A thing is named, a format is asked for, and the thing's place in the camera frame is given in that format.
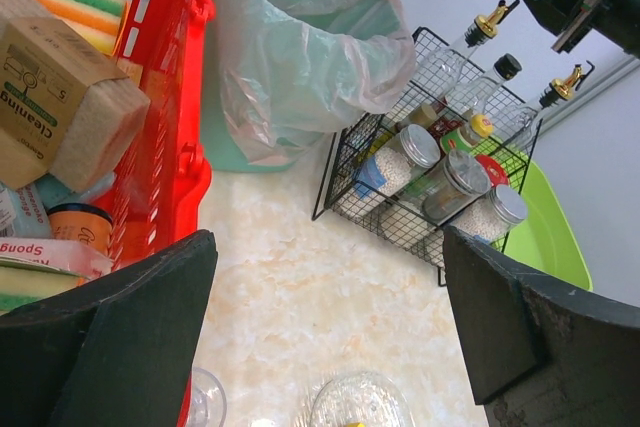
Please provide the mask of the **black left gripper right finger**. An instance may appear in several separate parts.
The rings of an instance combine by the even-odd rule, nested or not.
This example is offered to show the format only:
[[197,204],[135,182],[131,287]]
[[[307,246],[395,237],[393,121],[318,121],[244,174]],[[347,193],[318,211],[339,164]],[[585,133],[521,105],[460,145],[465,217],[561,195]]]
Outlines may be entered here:
[[454,227],[447,291],[491,426],[636,426],[639,310],[515,261]]

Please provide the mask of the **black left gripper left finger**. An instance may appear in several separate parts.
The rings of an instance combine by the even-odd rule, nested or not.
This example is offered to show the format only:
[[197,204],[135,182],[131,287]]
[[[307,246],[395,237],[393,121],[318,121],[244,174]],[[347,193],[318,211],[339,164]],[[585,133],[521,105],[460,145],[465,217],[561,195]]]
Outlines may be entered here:
[[198,230],[3,315],[2,425],[178,425],[217,259]]

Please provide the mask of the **black cap clear bottle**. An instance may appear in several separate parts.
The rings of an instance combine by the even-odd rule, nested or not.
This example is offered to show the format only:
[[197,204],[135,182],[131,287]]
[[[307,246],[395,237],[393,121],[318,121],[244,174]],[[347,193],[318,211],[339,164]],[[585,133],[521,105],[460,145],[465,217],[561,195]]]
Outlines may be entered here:
[[507,81],[514,78],[522,66],[511,54],[499,57],[493,67],[467,83],[458,83],[444,95],[446,106],[457,114],[483,113],[488,100]]

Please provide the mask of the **clear glass front left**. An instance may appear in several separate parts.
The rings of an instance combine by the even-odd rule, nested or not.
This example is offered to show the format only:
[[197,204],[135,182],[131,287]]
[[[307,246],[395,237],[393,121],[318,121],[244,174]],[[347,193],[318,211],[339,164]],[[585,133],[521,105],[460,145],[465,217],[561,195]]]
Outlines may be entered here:
[[187,427],[223,427],[227,399],[222,383],[211,372],[194,367]]

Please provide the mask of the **green plastic tub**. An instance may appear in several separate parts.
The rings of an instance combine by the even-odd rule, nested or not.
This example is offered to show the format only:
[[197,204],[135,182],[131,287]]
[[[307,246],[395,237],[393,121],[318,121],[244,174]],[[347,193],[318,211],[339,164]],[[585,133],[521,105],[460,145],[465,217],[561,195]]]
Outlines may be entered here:
[[528,217],[492,243],[506,256],[591,291],[593,282],[578,242],[544,172],[529,155],[490,139],[480,151],[504,168],[510,186],[524,199]]

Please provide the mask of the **red plastic basket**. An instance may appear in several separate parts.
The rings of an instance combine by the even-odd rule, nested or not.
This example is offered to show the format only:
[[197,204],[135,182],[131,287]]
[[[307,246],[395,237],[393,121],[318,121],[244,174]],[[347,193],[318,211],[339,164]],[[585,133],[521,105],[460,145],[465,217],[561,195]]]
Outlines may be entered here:
[[115,168],[107,203],[64,213],[89,218],[72,241],[110,258],[110,273],[198,231],[197,208],[211,181],[199,118],[204,37],[214,3],[129,1],[117,53],[143,69],[137,86],[150,100],[144,126]]

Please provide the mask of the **gold pourer glass bottle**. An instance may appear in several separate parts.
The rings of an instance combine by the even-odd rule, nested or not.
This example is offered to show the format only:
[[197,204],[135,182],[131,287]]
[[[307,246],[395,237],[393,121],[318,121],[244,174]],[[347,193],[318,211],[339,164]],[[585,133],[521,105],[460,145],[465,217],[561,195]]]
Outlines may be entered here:
[[497,26],[520,4],[500,0],[488,15],[477,15],[466,31],[452,44],[428,53],[417,65],[421,85],[434,98],[440,99],[460,80],[462,69],[476,50],[498,34]]

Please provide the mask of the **clear glass plate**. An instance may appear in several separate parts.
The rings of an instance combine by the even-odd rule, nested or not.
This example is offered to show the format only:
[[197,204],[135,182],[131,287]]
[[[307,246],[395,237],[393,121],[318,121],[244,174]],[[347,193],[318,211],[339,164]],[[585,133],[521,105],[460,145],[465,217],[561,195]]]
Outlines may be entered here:
[[386,376],[372,371],[328,381],[312,403],[308,426],[414,426],[407,401]]

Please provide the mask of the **yellow cap sauce bottle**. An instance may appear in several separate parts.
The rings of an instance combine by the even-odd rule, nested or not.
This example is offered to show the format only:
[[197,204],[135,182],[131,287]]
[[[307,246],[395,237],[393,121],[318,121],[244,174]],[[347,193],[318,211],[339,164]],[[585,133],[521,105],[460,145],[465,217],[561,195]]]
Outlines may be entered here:
[[445,154],[452,150],[471,152],[477,144],[490,137],[493,131],[494,125],[488,116],[473,114],[466,123],[442,136],[439,145]]

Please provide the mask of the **red lid sauce jar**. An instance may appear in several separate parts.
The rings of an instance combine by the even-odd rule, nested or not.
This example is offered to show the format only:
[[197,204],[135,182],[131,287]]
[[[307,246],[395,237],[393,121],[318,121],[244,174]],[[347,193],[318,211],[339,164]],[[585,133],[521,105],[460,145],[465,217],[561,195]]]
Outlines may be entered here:
[[510,185],[509,177],[505,169],[494,158],[485,154],[478,154],[475,156],[475,159],[484,168],[493,187],[497,185]]

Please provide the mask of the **upturned wine glass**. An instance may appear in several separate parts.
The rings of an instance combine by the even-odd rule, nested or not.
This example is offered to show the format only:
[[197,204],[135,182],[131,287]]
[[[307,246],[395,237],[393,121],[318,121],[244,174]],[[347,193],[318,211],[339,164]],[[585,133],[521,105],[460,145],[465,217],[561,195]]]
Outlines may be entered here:
[[440,225],[491,189],[484,167],[470,153],[453,149],[426,176],[423,216]]

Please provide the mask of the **small gold cap bottle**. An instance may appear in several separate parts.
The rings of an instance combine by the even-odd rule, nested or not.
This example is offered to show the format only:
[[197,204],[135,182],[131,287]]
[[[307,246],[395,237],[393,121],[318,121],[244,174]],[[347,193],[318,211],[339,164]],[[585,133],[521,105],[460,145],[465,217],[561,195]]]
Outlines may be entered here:
[[415,124],[424,129],[428,129],[439,118],[439,112],[429,102],[423,102],[414,108],[406,117],[395,124],[397,132],[402,131],[405,127]]

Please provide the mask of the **silver lid spice jar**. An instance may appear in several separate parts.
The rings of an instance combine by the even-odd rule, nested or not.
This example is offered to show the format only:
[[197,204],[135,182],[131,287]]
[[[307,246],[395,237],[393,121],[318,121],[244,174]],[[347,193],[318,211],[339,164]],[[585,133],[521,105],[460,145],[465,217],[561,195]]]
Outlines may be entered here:
[[440,159],[436,140],[410,124],[363,162],[352,188],[352,201],[364,213],[433,167]]

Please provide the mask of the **cardboard box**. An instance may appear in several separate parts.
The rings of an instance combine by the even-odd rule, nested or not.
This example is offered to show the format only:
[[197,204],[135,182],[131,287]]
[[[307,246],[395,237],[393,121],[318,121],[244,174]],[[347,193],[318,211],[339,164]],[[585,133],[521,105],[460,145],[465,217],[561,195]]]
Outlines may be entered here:
[[1,0],[1,181],[51,174],[73,191],[113,171],[143,128],[146,94],[36,0]]

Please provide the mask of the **green bin with plastic bag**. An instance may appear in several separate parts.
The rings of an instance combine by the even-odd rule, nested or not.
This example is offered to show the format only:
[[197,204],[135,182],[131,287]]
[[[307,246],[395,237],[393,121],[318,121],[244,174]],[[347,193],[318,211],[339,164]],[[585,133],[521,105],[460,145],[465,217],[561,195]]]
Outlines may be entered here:
[[398,100],[415,67],[400,0],[213,0],[200,138],[217,171],[278,172]]

